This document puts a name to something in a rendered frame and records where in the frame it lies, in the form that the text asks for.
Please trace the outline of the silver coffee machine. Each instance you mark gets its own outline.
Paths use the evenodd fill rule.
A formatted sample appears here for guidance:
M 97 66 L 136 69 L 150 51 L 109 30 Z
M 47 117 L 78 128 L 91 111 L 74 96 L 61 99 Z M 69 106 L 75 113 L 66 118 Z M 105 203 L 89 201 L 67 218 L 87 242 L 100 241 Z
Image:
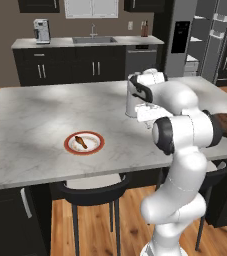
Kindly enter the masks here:
M 34 33 L 37 44 L 49 44 L 51 41 L 49 20 L 48 19 L 35 19 Z

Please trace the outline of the grey fridge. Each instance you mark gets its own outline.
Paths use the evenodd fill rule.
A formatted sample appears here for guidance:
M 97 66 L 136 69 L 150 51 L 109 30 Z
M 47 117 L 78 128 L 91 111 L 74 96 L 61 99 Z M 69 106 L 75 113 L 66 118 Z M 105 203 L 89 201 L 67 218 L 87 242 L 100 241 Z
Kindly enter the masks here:
M 154 14 L 152 35 L 164 44 L 158 50 L 157 69 L 168 77 L 181 77 L 196 16 L 209 21 L 217 0 L 164 0 L 162 13 Z

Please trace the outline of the red rimmed white plate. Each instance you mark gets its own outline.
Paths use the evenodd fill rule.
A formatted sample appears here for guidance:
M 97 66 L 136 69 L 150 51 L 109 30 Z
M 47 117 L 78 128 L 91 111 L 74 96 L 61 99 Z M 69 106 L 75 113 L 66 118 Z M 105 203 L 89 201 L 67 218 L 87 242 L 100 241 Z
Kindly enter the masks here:
M 79 143 L 76 142 L 75 136 L 80 136 L 87 145 L 84 149 Z M 99 152 L 105 144 L 104 138 L 93 131 L 79 131 L 69 135 L 64 141 L 64 148 L 75 155 L 91 155 Z

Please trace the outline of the silver tap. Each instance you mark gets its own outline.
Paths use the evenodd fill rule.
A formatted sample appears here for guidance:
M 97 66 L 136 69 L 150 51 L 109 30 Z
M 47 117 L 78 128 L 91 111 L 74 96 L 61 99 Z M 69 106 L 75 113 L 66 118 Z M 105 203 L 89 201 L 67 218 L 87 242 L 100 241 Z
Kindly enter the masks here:
M 97 36 L 98 34 L 95 32 L 95 24 L 94 23 L 92 23 L 91 24 L 91 33 L 90 33 L 90 36 L 91 36 L 91 38 L 94 38 L 95 36 Z

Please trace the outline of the brown chicken drumstick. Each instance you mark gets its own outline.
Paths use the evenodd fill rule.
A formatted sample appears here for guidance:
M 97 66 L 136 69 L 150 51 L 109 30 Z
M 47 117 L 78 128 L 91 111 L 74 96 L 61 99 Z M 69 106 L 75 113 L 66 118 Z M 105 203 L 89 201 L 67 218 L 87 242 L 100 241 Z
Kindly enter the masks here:
M 84 140 L 80 136 L 75 136 L 75 140 L 79 143 L 84 149 L 87 149 L 87 145 L 85 144 Z

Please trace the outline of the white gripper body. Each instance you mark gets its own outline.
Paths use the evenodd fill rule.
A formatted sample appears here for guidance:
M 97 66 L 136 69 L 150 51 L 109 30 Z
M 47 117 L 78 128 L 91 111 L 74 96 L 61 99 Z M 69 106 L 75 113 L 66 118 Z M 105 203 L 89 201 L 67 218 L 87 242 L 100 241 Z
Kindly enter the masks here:
M 158 105 L 139 104 L 135 106 L 139 122 L 153 121 L 162 117 L 172 117 L 173 114 Z

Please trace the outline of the grey dishwasher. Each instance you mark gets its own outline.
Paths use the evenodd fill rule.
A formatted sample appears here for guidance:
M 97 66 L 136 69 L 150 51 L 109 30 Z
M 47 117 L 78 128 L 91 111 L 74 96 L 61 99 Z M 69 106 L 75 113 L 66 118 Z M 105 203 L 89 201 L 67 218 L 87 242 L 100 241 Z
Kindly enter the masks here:
M 156 67 L 157 46 L 128 45 L 126 47 L 125 78 L 135 72 L 142 72 Z

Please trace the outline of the steel sink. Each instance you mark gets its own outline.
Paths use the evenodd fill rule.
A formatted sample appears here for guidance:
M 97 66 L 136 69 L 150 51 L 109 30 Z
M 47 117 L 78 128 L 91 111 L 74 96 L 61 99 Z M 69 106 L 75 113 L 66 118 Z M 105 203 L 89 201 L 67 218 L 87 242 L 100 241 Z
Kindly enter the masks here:
M 117 41 L 113 37 L 73 37 L 75 44 L 110 44 Z

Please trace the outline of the white framed window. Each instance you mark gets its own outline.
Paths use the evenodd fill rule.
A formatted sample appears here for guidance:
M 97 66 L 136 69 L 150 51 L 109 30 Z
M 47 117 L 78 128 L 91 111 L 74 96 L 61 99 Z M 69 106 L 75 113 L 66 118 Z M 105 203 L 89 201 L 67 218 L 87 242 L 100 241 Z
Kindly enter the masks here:
M 117 18 L 119 0 L 64 0 L 67 19 Z

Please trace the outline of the black stool with grey seat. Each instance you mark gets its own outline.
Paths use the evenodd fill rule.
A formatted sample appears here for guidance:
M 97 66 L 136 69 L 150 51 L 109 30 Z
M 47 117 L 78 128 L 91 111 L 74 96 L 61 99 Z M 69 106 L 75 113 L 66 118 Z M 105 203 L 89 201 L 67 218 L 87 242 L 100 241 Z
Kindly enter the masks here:
M 209 204 L 213 187 L 227 175 L 227 159 L 209 161 L 208 164 L 208 171 L 199 190 L 206 204 Z
M 116 230 L 117 256 L 121 256 L 119 198 L 125 193 L 130 181 L 130 174 L 115 173 L 66 180 L 56 184 L 62 197 L 72 205 L 76 256 L 79 256 L 78 206 L 106 203 L 109 204 L 110 231 Z

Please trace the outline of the black base cupboard run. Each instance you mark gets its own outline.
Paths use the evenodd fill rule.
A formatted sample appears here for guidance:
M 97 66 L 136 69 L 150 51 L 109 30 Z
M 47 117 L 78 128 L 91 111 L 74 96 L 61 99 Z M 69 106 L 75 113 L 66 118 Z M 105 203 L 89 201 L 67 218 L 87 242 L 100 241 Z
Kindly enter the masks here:
M 13 54 L 21 86 L 125 79 L 124 46 L 23 48 Z

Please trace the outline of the brown knife block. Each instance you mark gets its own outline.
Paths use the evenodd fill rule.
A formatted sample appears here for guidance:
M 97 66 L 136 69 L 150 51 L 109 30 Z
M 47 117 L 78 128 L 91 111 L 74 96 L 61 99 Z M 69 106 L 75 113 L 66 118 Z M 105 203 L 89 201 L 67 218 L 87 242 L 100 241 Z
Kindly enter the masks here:
M 141 37 L 148 37 L 148 20 L 141 24 Z

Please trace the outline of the open grey fridge door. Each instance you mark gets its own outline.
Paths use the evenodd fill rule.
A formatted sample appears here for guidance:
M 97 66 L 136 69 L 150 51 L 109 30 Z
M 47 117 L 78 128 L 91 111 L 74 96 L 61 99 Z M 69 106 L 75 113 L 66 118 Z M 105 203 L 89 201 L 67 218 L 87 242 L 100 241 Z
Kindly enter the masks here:
M 201 68 L 201 76 L 215 83 L 221 71 L 227 68 L 224 56 L 227 44 L 227 0 L 217 0 L 212 16 L 212 25 Z

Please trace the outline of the black wall cupboard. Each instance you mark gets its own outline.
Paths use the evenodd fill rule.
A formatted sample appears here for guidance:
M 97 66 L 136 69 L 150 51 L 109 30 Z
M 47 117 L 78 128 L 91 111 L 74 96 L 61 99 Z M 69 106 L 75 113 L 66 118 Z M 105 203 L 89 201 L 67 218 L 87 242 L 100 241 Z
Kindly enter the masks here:
M 18 0 L 21 13 L 59 13 L 59 0 Z
M 127 12 L 161 13 L 164 11 L 165 0 L 124 0 Z

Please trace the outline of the black island cupboard door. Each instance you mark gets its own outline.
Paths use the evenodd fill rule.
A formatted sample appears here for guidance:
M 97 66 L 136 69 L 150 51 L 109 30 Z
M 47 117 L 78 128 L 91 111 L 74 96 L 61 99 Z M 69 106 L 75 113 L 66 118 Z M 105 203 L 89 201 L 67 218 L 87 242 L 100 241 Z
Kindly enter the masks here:
M 32 218 L 20 190 L 25 188 Z M 50 256 L 52 199 L 49 186 L 0 190 L 0 256 Z

